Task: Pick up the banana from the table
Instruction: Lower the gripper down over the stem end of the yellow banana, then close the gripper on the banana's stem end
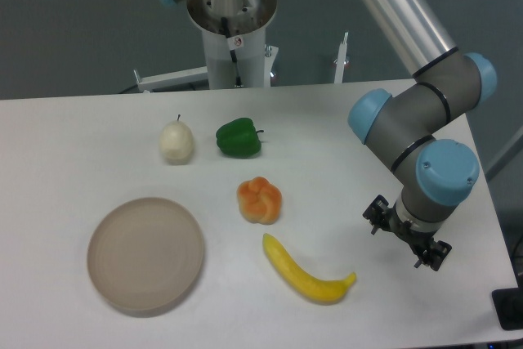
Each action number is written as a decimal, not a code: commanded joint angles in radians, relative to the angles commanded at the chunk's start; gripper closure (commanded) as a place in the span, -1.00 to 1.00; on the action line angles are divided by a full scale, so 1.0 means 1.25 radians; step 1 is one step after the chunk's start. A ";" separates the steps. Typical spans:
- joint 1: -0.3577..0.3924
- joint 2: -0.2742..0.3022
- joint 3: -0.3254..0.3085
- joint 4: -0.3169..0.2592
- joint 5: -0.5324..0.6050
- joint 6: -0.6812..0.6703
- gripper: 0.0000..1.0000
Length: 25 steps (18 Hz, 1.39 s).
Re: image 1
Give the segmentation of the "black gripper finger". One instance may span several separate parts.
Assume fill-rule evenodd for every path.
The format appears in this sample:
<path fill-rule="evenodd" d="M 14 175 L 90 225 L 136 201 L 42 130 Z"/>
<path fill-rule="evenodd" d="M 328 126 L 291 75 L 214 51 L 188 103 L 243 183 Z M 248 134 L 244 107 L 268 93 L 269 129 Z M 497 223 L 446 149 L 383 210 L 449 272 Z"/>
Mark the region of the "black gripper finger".
<path fill-rule="evenodd" d="M 414 264 L 415 268 L 421 265 L 430 267 L 433 271 L 438 271 L 452 250 L 452 246 L 444 241 L 429 239 L 421 244 L 413 246 L 413 253 L 418 260 Z"/>
<path fill-rule="evenodd" d="M 371 234 L 375 235 L 379 230 L 390 230 L 390 208 L 387 200 L 378 195 L 373 202 L 364 210 L 363 218 L 371 225 Z"/>

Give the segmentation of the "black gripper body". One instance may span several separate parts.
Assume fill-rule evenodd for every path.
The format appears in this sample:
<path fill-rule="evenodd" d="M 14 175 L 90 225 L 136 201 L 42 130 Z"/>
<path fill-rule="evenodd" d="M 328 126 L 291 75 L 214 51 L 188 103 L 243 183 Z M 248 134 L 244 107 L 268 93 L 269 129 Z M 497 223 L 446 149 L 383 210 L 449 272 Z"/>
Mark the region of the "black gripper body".
<path fill-rule="evenodd" d="M 426 248 L 436 233 L 433 231 L 421 232 L 416 230 L 410 221 L 401 221 L 400 211 L 397 206 L 392 208 L 389 220 L 391 231 L 409 246 L 416 248 Z"/>

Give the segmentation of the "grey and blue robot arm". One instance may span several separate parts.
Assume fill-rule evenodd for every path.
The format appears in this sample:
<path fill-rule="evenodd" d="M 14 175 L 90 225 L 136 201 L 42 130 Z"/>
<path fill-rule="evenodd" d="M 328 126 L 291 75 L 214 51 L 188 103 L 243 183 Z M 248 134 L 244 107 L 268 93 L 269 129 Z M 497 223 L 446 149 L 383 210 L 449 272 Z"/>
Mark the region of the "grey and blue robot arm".
<path fill-rule="evenodd" d="M 210 88 L 269 85 L 264 40 L 276 0 L 161 1 L 186 3 L 203 35 Z M 414 79 L 398 96 L 366 93 L 349 113 L 351 130 L 403 186 L 393 206 L 377 197 L 364 216 L 438 270 L 451 247 L 434 234 L 469 196 L 479 164 L 465 145 L 434 135 L 489 98 L 497 74 L 483 56 L 459 51 L 424 0 L 363 1 Z"/>

